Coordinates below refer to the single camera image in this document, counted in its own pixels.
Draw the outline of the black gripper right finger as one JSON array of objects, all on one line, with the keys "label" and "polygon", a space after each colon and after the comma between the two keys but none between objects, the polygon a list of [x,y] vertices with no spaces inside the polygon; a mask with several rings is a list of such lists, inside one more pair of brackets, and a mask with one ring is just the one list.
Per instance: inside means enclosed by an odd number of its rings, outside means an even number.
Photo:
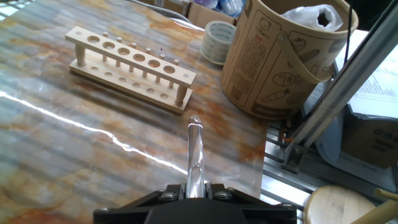
[{"label": "black gripper right finger", "polygon": [[295,205],[271,205],[223,184],[207,183],[206,198],[211,203],[207,214],[215,223],[297,223]]}]

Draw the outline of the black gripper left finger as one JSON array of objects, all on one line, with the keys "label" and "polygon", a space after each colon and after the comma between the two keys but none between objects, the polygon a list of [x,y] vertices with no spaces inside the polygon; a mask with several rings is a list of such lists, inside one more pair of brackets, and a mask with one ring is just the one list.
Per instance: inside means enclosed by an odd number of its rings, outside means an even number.
[{"label": "black gripper left finger", "polygon": [[119,208],[97,208],[94,224],[145,223],[150,212],[165,203],[185,198],[186,184],[168,185]]}]

